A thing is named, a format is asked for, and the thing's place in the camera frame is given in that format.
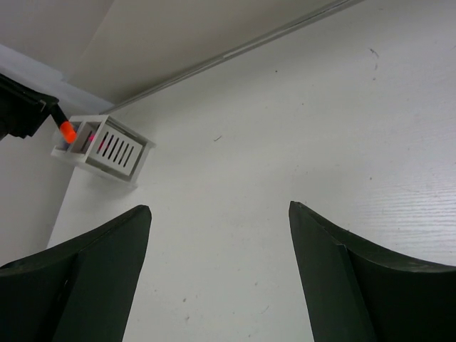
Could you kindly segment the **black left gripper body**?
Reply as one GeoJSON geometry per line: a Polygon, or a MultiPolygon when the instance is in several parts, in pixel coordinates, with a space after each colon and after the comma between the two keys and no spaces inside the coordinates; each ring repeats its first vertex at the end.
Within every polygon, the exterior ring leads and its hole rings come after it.
{"type": "Polygon", "coordinates": [[[1,139],[32,137],[58,102],[1,74],[1,139]]]}

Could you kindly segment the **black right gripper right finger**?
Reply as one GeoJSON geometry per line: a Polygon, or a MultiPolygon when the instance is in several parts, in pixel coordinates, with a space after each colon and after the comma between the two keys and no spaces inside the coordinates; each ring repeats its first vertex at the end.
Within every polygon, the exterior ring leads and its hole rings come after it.
{"type": "Polygon", "coordinates": [[[386,249],[292,202],[315,341],[453,341],[455,268],[386,249]]]}

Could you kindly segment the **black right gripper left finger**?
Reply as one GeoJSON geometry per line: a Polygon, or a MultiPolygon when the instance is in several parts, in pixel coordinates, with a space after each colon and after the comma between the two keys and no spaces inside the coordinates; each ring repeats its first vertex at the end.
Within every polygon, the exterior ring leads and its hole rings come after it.
{"type": "Polygon", "coordinates": [[[121,341],[152,214],[138,205],[1,267],[2,341],[121,341]]]}

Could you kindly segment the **orange cap highlighter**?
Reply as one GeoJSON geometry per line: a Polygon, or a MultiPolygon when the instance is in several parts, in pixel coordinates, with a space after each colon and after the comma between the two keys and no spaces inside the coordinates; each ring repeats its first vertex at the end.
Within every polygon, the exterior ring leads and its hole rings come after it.
{"type": "Polygon", "coordinates": [[[63,139],[68,144],[73,143],[77,138],[77,133],[72,123],[68,120],[68,118],[58,105],[52,107],[51,116],[54,122],[56,123],[59,131],[61,132],[63,139]]]}

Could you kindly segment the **pink cap highlighter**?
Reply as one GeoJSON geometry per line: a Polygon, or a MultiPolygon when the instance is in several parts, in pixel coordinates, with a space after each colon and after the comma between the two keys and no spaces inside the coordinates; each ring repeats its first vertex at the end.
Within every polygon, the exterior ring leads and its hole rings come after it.
{"type": "Polygon", "coordinates": [[[106,133],[104,132],[97,132],[93,133],[89,136],[88,142],[90,143],[88,151],[97,151],[100,145],[103,144],[103,140],[105,139],[106,133]]]}

